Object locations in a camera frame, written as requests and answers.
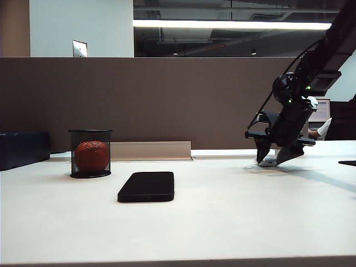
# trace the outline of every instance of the fluorescent light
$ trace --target fluorescent light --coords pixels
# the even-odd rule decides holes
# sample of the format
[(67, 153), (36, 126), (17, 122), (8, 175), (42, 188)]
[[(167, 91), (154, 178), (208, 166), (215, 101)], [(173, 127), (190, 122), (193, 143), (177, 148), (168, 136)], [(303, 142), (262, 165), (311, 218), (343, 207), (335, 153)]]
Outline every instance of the fluorescent light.
[(134, 19), (134, 27), (161, 28), (217, 28), (217, 29), (313, 29), (326, 30), (331, 23), (310, 22), (258, 22), (258, 21), (162, 21)]

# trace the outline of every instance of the black smartphone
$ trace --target black smartphone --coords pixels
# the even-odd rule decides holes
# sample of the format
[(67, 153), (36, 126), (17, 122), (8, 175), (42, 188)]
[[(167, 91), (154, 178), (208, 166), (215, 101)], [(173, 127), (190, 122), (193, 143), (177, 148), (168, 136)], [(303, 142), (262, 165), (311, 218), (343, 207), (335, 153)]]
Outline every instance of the black smartphone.
[(118, 202), (164, 202), (173, 198), (171, 171), (135, 172), (117, 194)]

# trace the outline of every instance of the orange ball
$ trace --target orange ball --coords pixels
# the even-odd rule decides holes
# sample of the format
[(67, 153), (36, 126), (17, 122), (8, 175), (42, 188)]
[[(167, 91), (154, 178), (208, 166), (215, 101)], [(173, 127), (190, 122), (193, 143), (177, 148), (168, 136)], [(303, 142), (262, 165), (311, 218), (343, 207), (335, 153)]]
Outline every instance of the orange ball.
[(109, 148), (101, 141), (86, 141), (75, 149), (75, 161), (80, 171), (103, 171), (110, 162)]

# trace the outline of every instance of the mesh pencil holder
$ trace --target mesh pencil holder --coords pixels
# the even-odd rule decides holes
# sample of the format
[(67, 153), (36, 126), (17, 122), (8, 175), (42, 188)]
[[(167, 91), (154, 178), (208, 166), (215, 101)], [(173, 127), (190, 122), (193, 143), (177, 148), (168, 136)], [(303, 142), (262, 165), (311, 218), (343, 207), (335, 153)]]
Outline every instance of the mesh pencil holder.
[(110, 135), (112, 130), (69, 130), (74, 178), (96, 178), (111, 174)]

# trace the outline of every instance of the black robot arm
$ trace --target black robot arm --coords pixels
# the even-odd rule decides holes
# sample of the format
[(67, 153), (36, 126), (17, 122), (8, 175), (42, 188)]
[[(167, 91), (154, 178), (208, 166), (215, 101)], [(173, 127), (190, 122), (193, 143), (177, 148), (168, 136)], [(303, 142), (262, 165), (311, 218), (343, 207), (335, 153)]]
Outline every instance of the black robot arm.
[(261, 110), (251, 123), (268, 123), (265, 132), (245, 133), (246, 138), (255, 140), (259, 164), (271, 144), (281, 147), (274, 165), (303, 155), (304, 146), (315, 145), (314, 140), (304, 138), (301, 133), (310, 115), (317, 110), (318, 103), (313, 96), (325, 96), (341, 76), (340, 67), (355, 49), (356, 1), (348, 0), (316, 48), (304, 53), (295, 72), (283, 73), (274, 81), (273, 95), (282, 104), (282, 110), (279, 113)]

